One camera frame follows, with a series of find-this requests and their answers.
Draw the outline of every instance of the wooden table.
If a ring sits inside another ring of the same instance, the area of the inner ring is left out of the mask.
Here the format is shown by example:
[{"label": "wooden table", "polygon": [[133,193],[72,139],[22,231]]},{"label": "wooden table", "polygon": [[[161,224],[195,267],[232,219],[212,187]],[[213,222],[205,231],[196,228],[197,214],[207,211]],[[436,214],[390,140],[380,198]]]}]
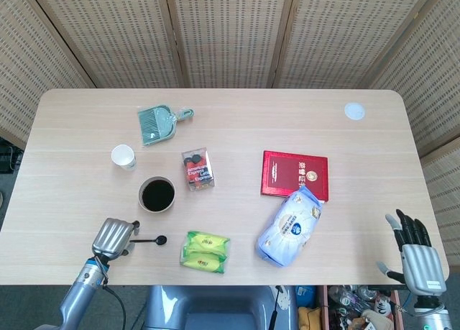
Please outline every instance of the wooden table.
[{"label": "wooden table", "polygon": [[[366,116],[352,121],[356,101]],[[137,110],[191,107],[173,139],[143,147]],[[120,143],[137,169],[111,162]],[[181,152],[207,147],[216,187],[190,192]],[[260,195],[262,151],[329,158],[330,201],[289,267],[256,256],[254,243],[282,199]],[[137,193],[153,175],[173,181],[163,214],[141,209]],[[389,284],[376,260],[401,270],[386,213],[401,208],[423,221],[447,277],[438,227],[403,100],[393,91],[286,89],[60,89],[40,102],[0,233],[0,284],[70,284],[107,217],[139,220],[139,238],[167,236],[164,247],[137,244],[111,263],[124,285]],[[181,267],[188,230],[231,238],[224,275]]]}]

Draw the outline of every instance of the paper cup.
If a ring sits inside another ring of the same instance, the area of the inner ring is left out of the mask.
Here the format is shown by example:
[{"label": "paper cup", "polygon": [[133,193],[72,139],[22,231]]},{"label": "paper cup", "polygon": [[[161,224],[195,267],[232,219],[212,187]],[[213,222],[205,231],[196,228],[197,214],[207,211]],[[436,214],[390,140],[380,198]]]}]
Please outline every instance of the paper cup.
[{"label": "paper cup", "polygon": [[136,167],[136,156],[129,145],[117,145],[112,150],[111,157],[115,165],[125,170],[133,170]]},{"label": "paper cup", "polygon": [[165,177],[151,177],[139,189],[139,204],[150,213],[161,213],[174,203],[175,188]]}]

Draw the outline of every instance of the red book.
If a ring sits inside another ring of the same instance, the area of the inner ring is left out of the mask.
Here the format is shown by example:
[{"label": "red book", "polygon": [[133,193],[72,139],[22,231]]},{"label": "red book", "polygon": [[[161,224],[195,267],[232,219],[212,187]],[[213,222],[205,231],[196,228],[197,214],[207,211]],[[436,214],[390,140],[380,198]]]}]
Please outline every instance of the red book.
[{"label": "red book", "polygon": [[327,157],[264,151],[262,194],[286,197],[302,185],[319,201],[329,199]]}]

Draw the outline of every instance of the teal dustpan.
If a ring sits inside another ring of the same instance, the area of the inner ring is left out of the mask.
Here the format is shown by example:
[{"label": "teal dustpan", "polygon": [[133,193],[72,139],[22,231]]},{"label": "teal dustpan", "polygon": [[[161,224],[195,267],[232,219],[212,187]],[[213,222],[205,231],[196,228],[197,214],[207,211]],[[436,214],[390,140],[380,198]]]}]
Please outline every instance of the teal dustpan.
[{"label": "teal dustpan", "polygon": [[192,109],[183,109],[173,113],[168,106],[159,105],[139,111],[137,114],[141,124],[142,143],[152,145],[172,138],[175,134],[176,122],[191,118],[194,112]]}]

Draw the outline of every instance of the robotic arm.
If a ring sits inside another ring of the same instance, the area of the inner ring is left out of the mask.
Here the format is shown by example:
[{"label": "robotic arm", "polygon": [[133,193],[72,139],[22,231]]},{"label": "robotic arm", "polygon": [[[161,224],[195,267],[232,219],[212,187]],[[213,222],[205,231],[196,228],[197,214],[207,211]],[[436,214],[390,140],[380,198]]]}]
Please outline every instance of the robotic arm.
[{"label": "robotic arm", "polygon": [[131,234],[139,232],[139,222],[107,219],[94,239],[94,256],[89,258],[60,305],[63,316],[61,326],[42,325],[35,330],[76,330],[94,293],[106,287],[109,280],[109,262],[128,255],[134,248],[129,241]]},{"label": "robotic arm", "polygon": [[377,266],[389,278],[406,284],[409,291],[417,296],[414,314],[401,307],[398,309],[417,317],[419,329],[452,329],[449,313],[439,300],[439,296],[447,288],[438,252],[431,246],[430,237],[422,222],[412,220],[399,209],[396,214],[401,224],[389,214],[385,218],[395,233],[401,252],[403,274],[388,269],[383,262],[377,262]]}]

